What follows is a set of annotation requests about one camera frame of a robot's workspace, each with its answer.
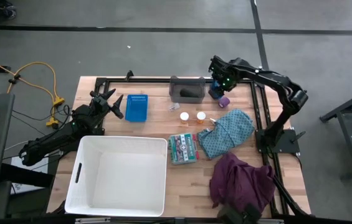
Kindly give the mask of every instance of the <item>gray floor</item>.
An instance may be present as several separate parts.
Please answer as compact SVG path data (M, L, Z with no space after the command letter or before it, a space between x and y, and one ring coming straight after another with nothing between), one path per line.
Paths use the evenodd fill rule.
M8 24L114 27L254 28L248 0L16 0L19 15ZM257 0L262 28L352 30L352 0ZM301 84L309 100L292 124L306 131L300 147L303 175L312 213L352 220L352 171L340 127L318 117L352 97L352 35L265 35L270 68ZM149 32L0 31L0 63L13 70L32 61L51 64L57 72L58 94L72 105L79 76L209 75L209 59L242 57L260 65L255 34ZM22 75L52 90L52 74L43 66ZM0 93L9 75L0 74ZM43 91L18 84L14 109L36 118L49 114ZM28 120L44 133L44 122ZM41 136L13 119L7 145ZM6 156L16 153L7 152Z

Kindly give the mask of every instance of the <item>wooden tabletop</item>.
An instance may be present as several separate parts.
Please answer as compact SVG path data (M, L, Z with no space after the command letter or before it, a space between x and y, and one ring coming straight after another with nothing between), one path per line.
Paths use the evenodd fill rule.
M90 103L91 97L89 93L94 90L96 78L80 77L73 108ZM205 128L213 127L209 118L219 119L234 108L241 109L255 120L252 93L250 85L247 84L239 84L231 92L226 93L226 97L231 101L227 108L220 108L216 101L209 94L206 94L201 104L181 104L180 109L173 112L168 110L172 104L169 97L168 83L111 83L110 89L112 88L117 90L109 99L110 104L124 94L120 107L123 114L126 110L127 95L147 94L148 118L144 123L130 123L124 119L118 119L115 115L109 113L103 122L103 127L106 130L105 135L168 139L172 134L197 133ZM270 115L272 119L277 119L282 111L278 95L269 88L266 89L266 92ZM260 112L263 117L264 112L259 92L258 97ZM180 123L179 115L184 111L190 115L188 124ZM206 120L203 124L197 124L196 122L196 113L198 111L206 113ZM219 157L208 160L201 148L198 151L200 159L192 164L175 166L172 165L170 156L168 156L163 217L216 217L220 207L212 208L212 201L209 196L209 181L213 173L213 167ZM260 167L263 165L262 156L257 152L255 146L254 134L241 146L231 149L231 152L240 160L252 166ZM71 152L59 162L47 209L48 212L55 210L66 198L75 156L76 152ZM305 184L297 159L290 154L279 154L278 156L285 188L296 203L304 211L310 213ZM275 193L275 200L278 210L281 211L278 192ZM267 206L262 217L270 216L270 209Z

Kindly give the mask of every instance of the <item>blue box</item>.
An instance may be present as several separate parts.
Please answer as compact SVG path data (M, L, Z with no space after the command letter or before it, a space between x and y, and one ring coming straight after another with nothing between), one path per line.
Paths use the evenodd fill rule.
M148 95L128 95L126 120L130 122L145 122L148 114Z

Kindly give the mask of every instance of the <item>white paper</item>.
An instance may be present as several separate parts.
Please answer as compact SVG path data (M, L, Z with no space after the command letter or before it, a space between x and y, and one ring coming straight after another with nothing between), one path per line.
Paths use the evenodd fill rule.
M17 166L17 167L20 167L20 168L23 168L23 169L28 169L28 170L31 170L31 169L34 169L36 167L42 166L42 167L37 168L37 169L35 169L33 171L43 172L43 173L46 174L48 172L48 165L46 165L46 166L43 166L43 165L47 164L48 162L49 162L49 158L46 157L46 158L43 158L40 162L34 164L33 166L25 166L25 165L22 164L21 158L13 157L12 160L11 160L11 165ZM36 187L36 186L33 186L33 185L26 185L26 184L12 183L12 185L14 186L15 192L17 194L23 193L23 192L29 192L29 191L32 191L32 190L43 189L43 187ZM11 188L11 194L14 194L14 189Z

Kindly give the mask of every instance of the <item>green packet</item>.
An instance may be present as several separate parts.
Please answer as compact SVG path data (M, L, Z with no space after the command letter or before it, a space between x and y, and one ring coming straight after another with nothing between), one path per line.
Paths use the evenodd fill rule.
M193 134L175 134L169 137L171 162L174 165L196 162L196 144Z

